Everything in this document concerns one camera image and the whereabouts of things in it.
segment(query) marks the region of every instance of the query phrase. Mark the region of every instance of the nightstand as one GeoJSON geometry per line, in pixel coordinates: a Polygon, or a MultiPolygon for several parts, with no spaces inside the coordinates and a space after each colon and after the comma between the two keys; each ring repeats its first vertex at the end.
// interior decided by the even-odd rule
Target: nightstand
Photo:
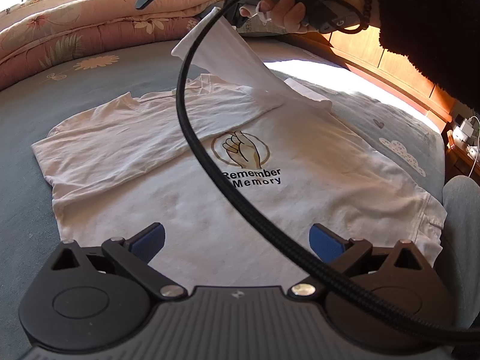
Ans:
{"type": "MultiPolygon", "coordinates": [[[[467,155],[467,144],[454,139],[452,130],[447,131],[447,137],[445,183],[455,176],[468,176],[473,166],[473,160],[467,155]]],[[[478,161],[475,164],[471,178],[480,186],[480,165],[478,161]]]]}

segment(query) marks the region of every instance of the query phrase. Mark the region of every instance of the shirt sleeve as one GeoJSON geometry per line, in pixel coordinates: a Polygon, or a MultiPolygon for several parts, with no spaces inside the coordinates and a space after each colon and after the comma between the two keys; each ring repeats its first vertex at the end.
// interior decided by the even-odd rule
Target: shirt sleeve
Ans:
{"type": "Polygon", "coordinates": [[[480,111],[480,0],[378,0],[380,44],[480,111]]]}

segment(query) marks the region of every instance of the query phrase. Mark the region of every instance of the bed sheet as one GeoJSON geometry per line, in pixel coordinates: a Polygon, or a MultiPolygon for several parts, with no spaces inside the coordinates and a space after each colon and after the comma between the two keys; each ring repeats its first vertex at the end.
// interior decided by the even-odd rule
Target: bed sheet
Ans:
{"type": "MultiPolygon", "coordinates": [[[[139,97],[174,88],[181,66],[180,59],[170,55],[176,43],[151,43],[66,62],[0,91],[0,359],[15,359],[28,349],[18,305],[59,242],[51,189],[30,145],[66,118],[128,91],[139,97]]],[[[301,49],[276,40],[249,43],[280,77],[306,80],[304,84],[330,98],[339,119],[441,202],[443,143],[428,120],[422,121],[423,115],[413,116],[416,111],[401,100],[376,92],[371,84],[362,86],[359,77],[345,76],[350,72],[301,49]],[[426,177],[379,138],[404,143],[426,177]]],[[[201,72],[192,66],[189,77],[201,72]]]]}

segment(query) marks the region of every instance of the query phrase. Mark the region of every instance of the cloud pattern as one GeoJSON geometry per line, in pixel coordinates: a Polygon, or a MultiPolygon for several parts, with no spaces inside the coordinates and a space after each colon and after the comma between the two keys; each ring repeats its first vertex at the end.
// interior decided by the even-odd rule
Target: cloud pattern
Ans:
{"type": "Polygon", "coordinates": [[[408,164],[415,169],[418,173],[420,173],[423,177],[426,177],[425,171],[419,167],[418,161],[415,159],[414,156],[409,154],[405,146],[397,140],[392,140],[392,142],[388,142],[385,138],[380,138],[380,142],[388,147],[391,151],[398,154],[402,157],[408,164]]]}

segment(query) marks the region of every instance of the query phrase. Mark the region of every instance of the gray pants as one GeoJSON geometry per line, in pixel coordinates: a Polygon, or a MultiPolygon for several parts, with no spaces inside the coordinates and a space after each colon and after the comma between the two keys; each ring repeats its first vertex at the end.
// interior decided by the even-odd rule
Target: gray pants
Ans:
{"type": "Polygon", "coordinates": [[[480,187],[456,176],[443,188],[447,218],[435,269],[457,304],[455,324],[470,327],[480,311],[480,187]]]}

